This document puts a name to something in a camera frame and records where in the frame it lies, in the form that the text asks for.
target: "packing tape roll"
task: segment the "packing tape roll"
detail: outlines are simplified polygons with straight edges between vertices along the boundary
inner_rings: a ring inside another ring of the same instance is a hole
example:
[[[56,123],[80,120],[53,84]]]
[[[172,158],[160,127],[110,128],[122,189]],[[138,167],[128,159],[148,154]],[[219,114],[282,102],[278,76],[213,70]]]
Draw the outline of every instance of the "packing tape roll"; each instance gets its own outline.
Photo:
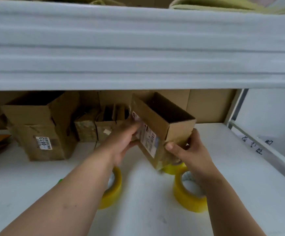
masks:
[[[111,206],[120,196],[122,188],[122,175],[118,167],[114,167],[109,179],[108,188],[105,190],[99,209]]]
[[[177,164],[170,164],[165,166],[162,170],[170,175],[175,175],[180,169],[186,167],[185,163],[179,162]]]
[[[207,198],[187,167],[176,173],[173,193],[177,202],[189,211],[201,213],[208,209]]]

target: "white shelf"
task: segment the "white shelf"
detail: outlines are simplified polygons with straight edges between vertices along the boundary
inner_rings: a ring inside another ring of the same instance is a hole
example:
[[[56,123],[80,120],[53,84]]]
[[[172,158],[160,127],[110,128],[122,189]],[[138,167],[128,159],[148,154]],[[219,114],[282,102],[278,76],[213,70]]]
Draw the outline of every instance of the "white shelf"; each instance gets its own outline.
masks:
[[[285,178],[223,124],[197,124],[211,157],[268,236],[285,236]],[[29,162],[16,143],[0,154],[0,230],[68,174],[93,143],[78,144],[67,161]],[[120,200],[99,210],[89,235],[212,236],[208,213],[195,214],[174,199],[174,177],[158,174],[138,147],[121,165]]]
[[[259,87],[285,87],[285,15],[0,0],[0,90]]]

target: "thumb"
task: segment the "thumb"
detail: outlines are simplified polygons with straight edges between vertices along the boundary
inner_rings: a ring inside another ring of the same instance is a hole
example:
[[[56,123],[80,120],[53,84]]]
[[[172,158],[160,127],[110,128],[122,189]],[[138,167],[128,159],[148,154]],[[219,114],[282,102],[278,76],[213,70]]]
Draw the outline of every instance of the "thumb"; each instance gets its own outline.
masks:
[[[182,147],[179,145],[176,145],[175,143],[168,142],[165,145],[165,149],[167,149],[170,153],[177,156],[179,159],[183,160],[187,151],[185,151]]]

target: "person's right hand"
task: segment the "person's right hand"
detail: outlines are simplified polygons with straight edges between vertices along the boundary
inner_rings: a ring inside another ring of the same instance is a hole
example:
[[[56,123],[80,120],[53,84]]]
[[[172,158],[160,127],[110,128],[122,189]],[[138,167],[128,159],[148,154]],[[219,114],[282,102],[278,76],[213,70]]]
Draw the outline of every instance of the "person's right hand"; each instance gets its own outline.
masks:
[[[188,143],[188,150],[172,142],[168,142],[165,148],[185,163],[199,183],[217,176],[219,171],[212,162],[207,148],[201,142],[197,129],[193,130]]]

